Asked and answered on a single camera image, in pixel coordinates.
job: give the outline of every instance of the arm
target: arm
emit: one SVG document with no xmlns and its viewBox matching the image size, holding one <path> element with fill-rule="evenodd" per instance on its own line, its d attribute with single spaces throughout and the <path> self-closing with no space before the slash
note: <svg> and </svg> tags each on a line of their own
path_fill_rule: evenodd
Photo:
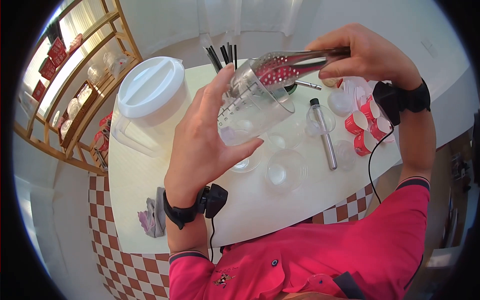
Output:
<svg viewBox="0 0 480 300">
<path fill-rule="evenodd" d="M 422 83 L 420 73 L 408 56 L 388 40 L 360 24 L 348 24 L 318 37 L 306 50 L 350 46 L 351 57 L 337 60 L 320 70 L 319 78 L 361 76 L 370 80 L 390 80 L 405 90 Z M 427 111 L 400 113 L 400 154 L 403 169 L 400 181 L 421 176 L 430 180 L 435 158 L 435 126 Z"/>
<path fill-rule="evenodd" d="M 216 119 L 222 94 L 228 90 L 233 73 L 233 64 L 230 63 L 210 84 L 198 90 L 175 128 L 170 165 L 164 180 L 167 200 L 172 207 L 191 207 L 202 187 L 252 155 L 263 143 L 262 139 L 255 138 L 241 145 L 226 146 L 218 135 Z M 198 214 L 182 230 L 167 218 L 166 227 L 171 253 L 196 250 L 208 257 L 203 215 Z"/>
</svg>

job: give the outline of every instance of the pitcher handle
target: pitcher handle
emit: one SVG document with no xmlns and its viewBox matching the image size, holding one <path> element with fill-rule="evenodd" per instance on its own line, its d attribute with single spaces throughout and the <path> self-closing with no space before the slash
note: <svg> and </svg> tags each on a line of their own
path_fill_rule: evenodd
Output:
<svg viewBox="0 0 480 300">
<path fill-rule="evenodd" d="M 110 132 L 112 133 L 113 137 L 121 144 L 143 153 L 150 157 L 157 157 L 158 153 L 152 151 L 151 149 L 145 147 L 144 145 L 138 143 L 137 141 L 131 139 L 125 134 L 125 130 L 127 126 L 130 124 L 130 120 L 126 117 L 122 116 L 121 114 L 118 115 L 115 122 L 112 123 L 112 127 Z"/>
</svg>

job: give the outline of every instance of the stainless steel strainer spoon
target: stainless steel strainer spoon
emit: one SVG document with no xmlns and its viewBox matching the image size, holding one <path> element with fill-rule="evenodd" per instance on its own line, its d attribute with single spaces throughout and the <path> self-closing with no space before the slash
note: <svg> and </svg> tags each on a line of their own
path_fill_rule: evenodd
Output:
<svg viewBox="0 0 480 300">
<path fill-rule="evenodd" d="M 322 57 L 325 57 L 325 60 L 298 64 Z M 350 47 L 321 51 L 269 52 L 255 60 L 252 70 L 267 89 L 275 90 L 293 84 L 298 78 L 318 71 L 328 63 L 347 57 L 350 57 Z"/>
</svg>

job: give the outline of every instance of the wall outlet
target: wall outlet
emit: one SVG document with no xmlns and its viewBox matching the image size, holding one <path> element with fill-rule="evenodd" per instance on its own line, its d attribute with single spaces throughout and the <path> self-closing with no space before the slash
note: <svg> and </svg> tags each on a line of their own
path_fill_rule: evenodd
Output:
<svg viewBox="0 0 480 300">
<path fill-rule="evenodd" d="M 424 37 L 424 38 L 421 40 L 421 43 L 422 43 L 422 45 L 425 47 L 425 49 L 427 49 L 428 53 L 430 53 L 430 55 L 431 55 L 433 58 L 436 58 L 436 57 L 438 56 L 437 49 L 433 46 L 433 44 L 430 42 L 429 39 L 427 39 L 426 37 Z"/>
</svg>

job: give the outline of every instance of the hand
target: hand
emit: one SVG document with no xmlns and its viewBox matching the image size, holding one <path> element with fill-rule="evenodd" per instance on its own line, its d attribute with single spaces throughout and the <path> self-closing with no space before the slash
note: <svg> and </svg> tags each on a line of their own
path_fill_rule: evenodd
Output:
<svg viewBox="0 0 480 300">
<path fill-rule="evenodd" d="M 230 63 L 211 83 L 199 89 L 175 128 L 170 166 L 164 180 L 172 207 L 191 207 L 202 187 L 252 155 L 264 142 L 254 138 L 241 145 L 226 146 L 220 139 L 217 117 L 222 94 L 228 90 L 233 73 Z"/>
<path fill-rule="evenodd" d="M 319 36 L 305 50 L 350 46 L 351 57 L 327 64 L 319 78 L 360 76 L 370 80 L 391 80 L 396 86 L 413 90 L 422 84 L 417 67 L 388 40 L 367 27 L 351 23 Z"/>
</svg>

